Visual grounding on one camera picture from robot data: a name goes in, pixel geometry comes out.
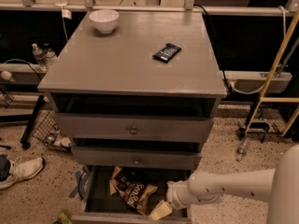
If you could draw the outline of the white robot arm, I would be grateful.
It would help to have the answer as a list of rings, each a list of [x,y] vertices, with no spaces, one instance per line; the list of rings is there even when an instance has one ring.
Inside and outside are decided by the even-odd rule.
[[[266,224],[299,224],[299,145],[288,149],[274,169],[225,175],[196,171],[185,181],[170,181],[166,199],[149,220],[156,222],[192,204],[215,203],[222,195],[267,202]]]

